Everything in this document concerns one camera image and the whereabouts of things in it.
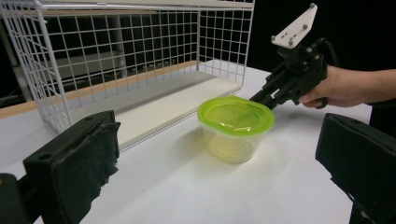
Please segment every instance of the person's arm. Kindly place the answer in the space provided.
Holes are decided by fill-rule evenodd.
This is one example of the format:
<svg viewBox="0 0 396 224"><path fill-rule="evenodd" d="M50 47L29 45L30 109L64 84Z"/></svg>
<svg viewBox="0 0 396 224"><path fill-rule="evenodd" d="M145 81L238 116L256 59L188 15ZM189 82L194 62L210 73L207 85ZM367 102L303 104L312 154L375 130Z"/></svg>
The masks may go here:
<svg viewBox="0 0 396 224"><path fill-rule="evenodd" d="M328 76L300 98L307 107L328 105L348 107L396 99L396 69L363 72L328 66Z"/></svg>

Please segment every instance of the food container with green lid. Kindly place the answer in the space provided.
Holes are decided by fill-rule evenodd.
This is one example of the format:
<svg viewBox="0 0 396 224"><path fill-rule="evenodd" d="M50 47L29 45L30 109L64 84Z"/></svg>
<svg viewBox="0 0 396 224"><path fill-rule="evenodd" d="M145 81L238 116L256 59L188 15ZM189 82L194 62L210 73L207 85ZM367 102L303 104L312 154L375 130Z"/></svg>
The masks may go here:
<svg viewBox="0 0 396 224"><path fill-rule="evenodd" d="M197 115L209 153L228 163L250 160L275 122L265 105L234 95L203 102Z"/></svg>

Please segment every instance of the green lid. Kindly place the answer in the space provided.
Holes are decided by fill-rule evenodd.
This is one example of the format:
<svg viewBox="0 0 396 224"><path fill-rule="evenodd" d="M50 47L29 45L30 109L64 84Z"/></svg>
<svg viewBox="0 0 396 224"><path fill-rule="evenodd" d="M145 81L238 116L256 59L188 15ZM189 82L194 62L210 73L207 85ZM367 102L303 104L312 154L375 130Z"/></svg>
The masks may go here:
<svg viewBox="0 0 396 224"><path fill-rule="evenodd" d="M273 112L265 105L234 95L208 100L198 107L197 113L203 124L238 136L263 133L275 122Z"/></svg>

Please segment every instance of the wooden edge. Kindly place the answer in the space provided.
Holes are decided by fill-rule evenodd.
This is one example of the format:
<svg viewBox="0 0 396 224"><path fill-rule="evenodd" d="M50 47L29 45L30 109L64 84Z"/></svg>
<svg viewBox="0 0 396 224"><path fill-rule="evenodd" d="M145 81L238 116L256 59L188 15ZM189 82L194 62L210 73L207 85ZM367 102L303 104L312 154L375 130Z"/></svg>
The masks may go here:
<svg viewBox="0 0 396 224"><path fill-rule="evenodd" d="M197 62L196 61L190 61L190 62L186 62L186 63L179 63L179 64L175 64L175 65L171 65L171 66L167 66L164 68L160 68L160 69L156 69L156 70L152 70L152 71L148 71L145 73L141 73L135 76L130 76L130 77L126 77L126 78L121 78L116 80L112 80L112 81L108 81L106 83L106 89L112 89L115 88L116 86L120 86L120 85L126 85L128 83L133 83L136 82L138 80L144 80L147 78L151 78L151 77L156 77L156 76L160 76L162 74L166 74L166 73L170 73L179 69L183 69L183 68L187 68L187 67L191 67L196 65ZM85 95L89 95L89 94L94 94L100 91L103 91L105 89L105 85L102 84L97 84L94 85L92 87L86 87L86 88L82 88L78 91L70 91L66 93L66 98L67 100L72 100L72 99L76 99L78 97L82 97ZM5 108L1 108L0 109L0 119L4 119L7 117L11 117L14 115L18 115L18 114L22 114L22 113L26 113L32 110L36 110L37 107L35 105L35 101L31 101L31 102L27 102L27 103L23 103L23 104L19 104L19 105L12 105L12 106L8 106Z"/></svg>

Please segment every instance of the wire grid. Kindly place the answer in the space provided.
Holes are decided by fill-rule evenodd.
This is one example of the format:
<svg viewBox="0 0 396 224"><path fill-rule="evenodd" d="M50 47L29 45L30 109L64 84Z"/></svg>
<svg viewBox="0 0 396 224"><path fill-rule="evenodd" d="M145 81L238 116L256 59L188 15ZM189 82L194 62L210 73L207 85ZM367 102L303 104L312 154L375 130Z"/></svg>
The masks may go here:
<svg viewBox="0 0 396 224"><path fill-rule="evenodd" d="M189 72L243 82L252 10L71 8L41 17L32 1L5 2L37 107L56 133L73 124L70 108Z"/></svg>

